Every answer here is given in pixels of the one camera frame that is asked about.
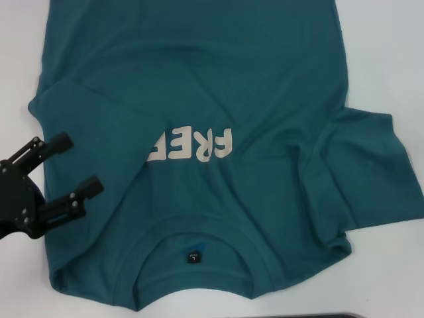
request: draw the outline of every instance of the shirt sleeve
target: shirt sleeve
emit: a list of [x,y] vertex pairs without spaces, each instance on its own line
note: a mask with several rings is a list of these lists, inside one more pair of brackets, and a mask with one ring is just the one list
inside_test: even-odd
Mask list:
[[46,251],[50,275],[54,275],[57,268],[84,253],[101,235],[167,122],[69,79],[37,96],[29,109],[40,123],[46,142],[66,132],[75,145],[44,163],[47,200],[71,192],[92,175],[105,188],[85,202],[84,218],[47,233]]
[[323,130],[303,176],[321,236],[424,217],[424,198],[392,116],[342,110]]

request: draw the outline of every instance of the white lettering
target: white lettering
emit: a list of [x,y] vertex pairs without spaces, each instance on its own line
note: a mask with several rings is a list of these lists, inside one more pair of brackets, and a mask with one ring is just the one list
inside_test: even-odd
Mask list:
[[200,143],[199,148],[197,149],[196,156],[197,159],[201,162],[208,162],[212,155],[212,147],[213,147],[213,137],[212,137],[212,129],[207,131],[207,139],[201,135],[200,132],[194,132],[194,139],[198,143]]
[[224,146],[224,149],[215,148],[215,155],[218,158],[224,158],[233,151],[233,136],[231,134],[231,128],[224,130],[224,137],[215,137],[215,143],[219,146]]
[[148,155],[147,161],[152,160],[165,160],[166,159],[166,141],[165,141],[165,133],[159,138],[158,142],[154,144],[154,146],[158,149],[158,151],[151,152]]
[[169,159],[188,159],[191,158],[191,126],[175,128],[173,134],[181,134],[181,137],[171,141],[172,147],[181,146],[181,150],[171,151],[168,155]]
[[[191,126],[184,126],[172,130],[172,134],[180,135],[171,140],[171,147],[181,147],[180,150],[170,151],[168,157],[166,156],[166,136],[165,133],[159,138],[158,142],[154,145],[156,151],[152,151],[147,158],[147,161],[166,160],[169,159],[189,159],[192,155],[192,141],[191,141]],[[208,162],[211,159],[212,153],[215,153],[217,158],[224,158],[233,151],[233,135],[230,128],[224,130],[223,136],[215,137],[215,144],[224,147],[224,149],[213,148],[213,134],[212,129],[207,131],[207,138],[203,137],[198,131],[193,133],[194,139],[199,143],[199,148],[196,151],[196,157],[200,162]]]

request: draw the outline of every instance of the t-shirt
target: t-shirt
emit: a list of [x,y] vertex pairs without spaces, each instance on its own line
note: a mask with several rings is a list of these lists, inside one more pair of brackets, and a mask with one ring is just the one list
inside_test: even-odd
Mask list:
[[53,288],[255,298],[347,257],[345,231],[424,217],[392,117],[347,89],[334,0],[51,0],[29,109],[75,146],[46,196],[105,187],[46,235]]

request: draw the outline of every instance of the white table surface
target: white table surface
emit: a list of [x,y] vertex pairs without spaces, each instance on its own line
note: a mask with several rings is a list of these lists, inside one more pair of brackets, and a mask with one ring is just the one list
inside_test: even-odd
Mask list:
[[[340,0],[337,6],[349,69],[348,105],[394,116],[396,133],[424,186],[424,1]],[[1,159],[33,136],[42,136],[27,104],[40,73],[47,13],[48,0],[0,1]],[[42,168],[31,177],[43,187]],[[424,221],[348,235],[352,256],[288,290],[252,301],[223,291],[186,290],[134,313],[54,291],[42,239],[13,234],[0,241],[0,317],[199,318],[348,311],[367,318],[423,318]]]

